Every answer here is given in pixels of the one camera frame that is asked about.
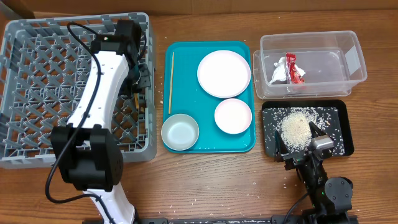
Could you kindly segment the small white plate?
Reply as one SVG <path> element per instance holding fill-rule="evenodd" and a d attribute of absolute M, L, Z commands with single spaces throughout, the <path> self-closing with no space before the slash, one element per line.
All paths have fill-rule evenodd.
<path fill-rule="evenodd" d="M 242 100 L 230 98 L 223 100 L 215 109 L 215 123 L 227 134 L 243 133 L 251 125 L 250 107 Z"/>

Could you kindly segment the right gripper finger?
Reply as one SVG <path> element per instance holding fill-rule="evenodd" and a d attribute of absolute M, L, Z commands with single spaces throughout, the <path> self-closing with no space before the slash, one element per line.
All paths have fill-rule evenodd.
<path fill-rule="evenodd" d="M 326 132 L 321 130 L 314 122 L 309 122 L 310 132 L 312 135 L 312 140 L 321 139 L 327 136 Z"/>
<path fill-rule="evenodd" d="M 290 152 L 287 149 L 287 146 L 285 145 L 284 141 L 282 140 L 280 132 L 275 131 L 274 132 L 274 137 L 275 137 L 274 157 L 288 156 L 290 154 Z"/>

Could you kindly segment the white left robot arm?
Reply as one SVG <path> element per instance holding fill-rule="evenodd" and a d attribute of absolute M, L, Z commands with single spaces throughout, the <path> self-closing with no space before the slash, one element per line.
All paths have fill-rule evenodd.
<path fill-rule="evenodd" d="M 113 34 L 96 34 L 90 45 L 82 43 L 91 55 L 91 68 L 76 110 L 66 126 L 56 126 L 50 142 L 56 161 L 47 177 L 45 195 L 53 203 L 92 199 L 103 223 L 140 223 L 136 208 L 121 185 L 123 155 L 111 132 L 117 99 L 122 91 L 141 90 L 145 65 L 139 59 L 144 34 L 134 21 L 119 20 Z M 64 182 L 82 194 L 57 200 L 50 195 L 50 183 L 56 170 Z"/>

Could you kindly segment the white tissue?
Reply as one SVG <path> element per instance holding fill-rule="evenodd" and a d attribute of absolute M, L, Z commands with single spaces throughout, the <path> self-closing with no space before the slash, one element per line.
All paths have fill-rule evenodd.
<path fill-rule="evenodd" d="M 286 66 L 286 58 L 281 57 L 278 62 L 274 63 L 275 70 L 272 74 L 272 79 L 270 84 L 275 82 L 285 82 L 287 80 L 287 66 Z"/>

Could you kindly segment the wooden chopstick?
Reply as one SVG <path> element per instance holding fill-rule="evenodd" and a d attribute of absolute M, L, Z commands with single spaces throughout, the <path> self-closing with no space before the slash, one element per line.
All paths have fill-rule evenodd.
<path fill-rule="evenodd" d="M 138 93 L 134 94 L 134 103 L 135 103 L 136 110 L 138 111 L 139 110 L 139 94 Z"/>
<path fill-rule="evenodd" d="M 173 78 L 174 78 L 174 58 L 175 58 L 175 52 L 172 52 L 172 63 L 171 63 L 171 69 L 170 69 L 170 89 L 169 89 L 168 114 L 171 114 L 171 110 L 172 110 L 172 88 L 173 88 Z"/>

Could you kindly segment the grey bowl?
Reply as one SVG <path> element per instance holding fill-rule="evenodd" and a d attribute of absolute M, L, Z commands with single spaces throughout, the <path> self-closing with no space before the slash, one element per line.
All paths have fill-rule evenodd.
<path fill-rule="evenodd" d="M 199 137 L 198 123 L 187 114 L 174 114 L 167 118 L 161 129 L 163 143 L 171 150 L 190 149 Z"/>

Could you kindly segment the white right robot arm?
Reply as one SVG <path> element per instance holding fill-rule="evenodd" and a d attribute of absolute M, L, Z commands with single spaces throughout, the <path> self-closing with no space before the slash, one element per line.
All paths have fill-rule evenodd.
<path fill-rule="evenodd" d="M 332 156 L 334 142 L 326 132 L 309 122 L 312 134 L 305 151 L 289 152 L 278 131 L 275 136 L 276 162 L 284 162 L 286 170 L 295 169 L 307 193 L 300 197 L 284 218 L 272 217 L 274 223 L 358 224 L 352 209 L 353 183 L 346 177 L 327 176 L 323 161 Z"/>

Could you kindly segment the red snack wrapper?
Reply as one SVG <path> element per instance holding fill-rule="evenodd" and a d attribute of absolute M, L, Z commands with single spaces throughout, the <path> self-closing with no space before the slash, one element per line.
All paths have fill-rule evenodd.
<path fill-rule="evenodd" d="M 305 71 L 296 65 L 296 55 L 292 53 L 286 53 L 285 59 L 290 82 L 292 84 L 305 83 L 305 80 L 303 78 L 303 76 L 305 75 Z"/>

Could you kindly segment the large white plate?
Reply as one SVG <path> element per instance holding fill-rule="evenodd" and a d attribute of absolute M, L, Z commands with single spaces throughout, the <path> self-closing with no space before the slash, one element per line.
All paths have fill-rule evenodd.
<path fill-rule="evenodd" d="M 241 94 L 251 81 L 247 61 L 230 50 L 217 50 L 206 55 L 199 63 L 197 79 L 211 96 L 232 98 Z"/>

